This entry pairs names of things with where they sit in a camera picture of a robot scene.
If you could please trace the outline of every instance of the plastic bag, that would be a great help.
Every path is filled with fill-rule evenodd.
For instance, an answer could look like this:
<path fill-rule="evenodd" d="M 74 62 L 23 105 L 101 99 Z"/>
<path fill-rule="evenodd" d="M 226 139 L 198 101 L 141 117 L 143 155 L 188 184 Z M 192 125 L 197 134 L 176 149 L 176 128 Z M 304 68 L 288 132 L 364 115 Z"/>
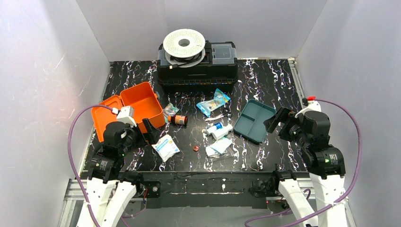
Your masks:
<path fill-rule="evenodd" d="M 164 116 L 174 116 L 178 112 L 178 108 L 174 107 L 173 104 L 169 103 L 164 109 L 163 114 Z"/>
<path fill-rule="evenodd" d="M 213 145 L 206 147 L 206 154 L 207 154 L 208 158 L 212 161 L 221 161 L 226 158 L 234 157 L 234 151 L 232 148 L 234 145 L 234 140 L 233 139 L 229 139 L 229 140 L 231 140 L 231 144 L 224 151 L 220 151 L 222 153 L 219 153 L 215 149 L 213 149 L 213 145 L 215 145 L 219 141 L 216 141 L 215 143 L 213 143 Z"/>
<path fill-rule="evenodd" d="M 220 91 L 220 89 L 217 88 L 216 91 L 214 92 L 214 97 L 212 100 L 200 102 L 196 104 L 196 106 L 207 117 L 210 117 L 210 113 L 212 111 L 226 104 L 228 101 L 230 101 L 230 97 L 228 97 L 226 94 Z"/>

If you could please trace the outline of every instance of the spool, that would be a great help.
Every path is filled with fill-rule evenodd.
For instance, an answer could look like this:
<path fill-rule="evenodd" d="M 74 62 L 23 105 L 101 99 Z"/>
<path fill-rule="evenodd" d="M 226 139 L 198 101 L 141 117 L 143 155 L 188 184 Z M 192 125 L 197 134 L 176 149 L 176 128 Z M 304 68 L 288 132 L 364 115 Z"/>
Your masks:
<path fill-rule="evenodd" d="M 181 68 L 195 66 L 205 57 L 205 42 L 205 38 L 198 31 L 192 29 L 175 30 L 169 33 L 163 41 L 163 48 L 166 51 L 166 60 L 171 65 L 178 65 Z M 195 58 L 196 61 L 180 66 L 184 63 L 182 61 L 176 61 L 174 58 L 171 58 L 171 56 L 187 61 L 190 61 L 191 58 Z"/>

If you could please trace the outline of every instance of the small vial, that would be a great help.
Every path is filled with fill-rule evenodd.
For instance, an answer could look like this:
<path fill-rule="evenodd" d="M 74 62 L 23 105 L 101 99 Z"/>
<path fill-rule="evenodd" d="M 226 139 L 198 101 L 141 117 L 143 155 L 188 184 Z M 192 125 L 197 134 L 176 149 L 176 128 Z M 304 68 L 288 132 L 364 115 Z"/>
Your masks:
<path fill-rule="evenodd" d="M 181 116 L 181 115 L 175 115 L 175 116 L 168 116 L 167 117 L 168 122 L 173 122 L 175 124 L 183 124 L 187 125 L 188 123 L 188 116 Z"/>
<path fill-rule="evenodd" d="M 228 135 L 228 133 L 233 129 L 233 126 L 231 124 L 224 126 L 221 129 L 217 129 L 216 131 L 212 132 L 212 135 L 215 140 L 219 140 L 223 138 L 224 136 Z"/>
<path fill-rule="evenodd" d="M 217 123 L 215 125 L 213 125 L 212 127 L 208 128 L 205 130 L 206 134 L 210 135 L 212 134 L 212 132 L 216 131 L 217 129 L 221 129 L 223 127 L 222 123 Z"/>

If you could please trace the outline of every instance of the black marble surface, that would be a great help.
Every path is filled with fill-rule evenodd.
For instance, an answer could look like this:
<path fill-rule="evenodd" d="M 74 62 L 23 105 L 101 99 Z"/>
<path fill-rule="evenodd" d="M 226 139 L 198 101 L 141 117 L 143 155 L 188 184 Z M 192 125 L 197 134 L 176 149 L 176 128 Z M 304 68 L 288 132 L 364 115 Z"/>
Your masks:
<path fill-rule="evenodd" d="M 225 105 L 233 113 L 231 119 L 223 118 L 224 125 L 235 124 L 241 110 L 249 99 L 256 99 L 276 109 L 285 106 L 299 111 L 301 103 L 296 92 L 293 77 L 287 60 L 239 60 L 239 80 L 232 92 L 231 100 Z M 229 149 L 234 156 L 224 160 L 213 161 L 205 152 L 205 147 L 215 140 L 204 136 L 202 129 L 209 125 L 207 117 L 196 107 L 200 101 L 210 100 L 213 92 L 164 94 L 157 83 L 156 61 L 117 61 L 112 62 L 103 99 L 119 94 L 122 90 L 141 82 L 148 81 L 154 91 L 160 94 L 160 103 L 164 108 L 169 102 L 180 111 L 179 115 L 188 116 L 188 126 L 166 124 L 161 128 L 162 136 L 171 135 L 181 152 L 163 162 L 151 146 L 135 149 L 125 157 L 124 170 L 135 171 L 273 171 L 275 163 L 280 169 L 305 171 L 299 147 L 278 138 L 279 127 L 275 133 L 268 134 L 261 145 L 256 145 L 233 132 L 229 135 L 236 138 Z M 223 108 L 215 110 L 211 116 L 217 116 Z M 99 143 L 96 132 L 92 135 L 87 157 L 93 155 L 93 149 Z M 199 146 L 198 152 L 193 146 Z"/>

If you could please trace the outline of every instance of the red cap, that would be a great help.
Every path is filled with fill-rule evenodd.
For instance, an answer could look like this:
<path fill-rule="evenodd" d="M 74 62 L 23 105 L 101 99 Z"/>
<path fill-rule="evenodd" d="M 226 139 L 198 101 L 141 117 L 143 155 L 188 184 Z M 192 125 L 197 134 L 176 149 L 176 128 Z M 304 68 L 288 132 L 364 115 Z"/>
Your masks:
<path fill-rule="evenodd" d="M 316 99 L 316 96 L 309 96 L 307 98 L 308 101 L 314 101 Z"/>

